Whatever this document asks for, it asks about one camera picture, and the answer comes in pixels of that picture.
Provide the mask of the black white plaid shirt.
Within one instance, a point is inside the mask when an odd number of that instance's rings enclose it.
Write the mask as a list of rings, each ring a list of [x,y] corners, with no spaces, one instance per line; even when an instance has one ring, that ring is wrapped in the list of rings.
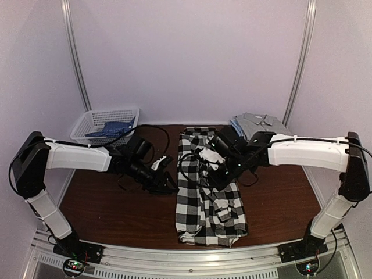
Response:
[[[176,230],[180,242],[231,247],[248,235],[241,193],[233,181],[224,190],[212,188],[209,166],[197,154],[208,147],[214,127],[187,127],[179,135]]]

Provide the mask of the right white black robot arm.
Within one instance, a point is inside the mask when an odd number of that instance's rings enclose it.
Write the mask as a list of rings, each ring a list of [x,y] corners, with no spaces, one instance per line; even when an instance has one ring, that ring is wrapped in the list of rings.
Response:
[[[346,137],[313,138],[258,131],[245,140],[231,128],[220,130],[199,155],[211,166],[208,183],[221,191],[245,171],[258,167],[294,165],[330,169],[340,174],[340,185],[325,207],[309,223],[298,243],[302,256],[311,256],[331,230],[371,192],[369,170],[357,133]]]

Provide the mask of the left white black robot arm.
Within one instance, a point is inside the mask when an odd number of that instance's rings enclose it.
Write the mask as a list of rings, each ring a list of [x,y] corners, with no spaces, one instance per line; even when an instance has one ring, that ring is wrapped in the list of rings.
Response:
[[[113,173],[133,178],[151,194],[168,195],[179,191],[166,167],[173,158],[161,156],[153,165],[144,162],[153,144],[134,134],[123,145],[78,144],[45,138],[34,131],[25,140],[8,168],[10,187],[22,197],[50,229],[62,240],[61,249],[71,258],[84,252],[83,244],[73,237],[73,227],[47,192],[44,177],[47,170],[77,169]]]

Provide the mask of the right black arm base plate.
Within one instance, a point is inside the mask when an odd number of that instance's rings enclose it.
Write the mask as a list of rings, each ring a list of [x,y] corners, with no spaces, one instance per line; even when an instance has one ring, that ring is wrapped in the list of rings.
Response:
[[[325,239],[313,236],[304,237],[302,240],[278,246],[278,252],[282,263],[315,257],[327,251],[328,247],[325,243]]]

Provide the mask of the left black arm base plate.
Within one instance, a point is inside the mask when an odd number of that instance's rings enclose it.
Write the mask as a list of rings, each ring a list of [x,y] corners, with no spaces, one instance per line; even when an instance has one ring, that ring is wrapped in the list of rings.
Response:
[[[103,255],[103,246],[80,241],[71,235],[64,239],[55,238],[53,252],[83,263],[99,264]]]

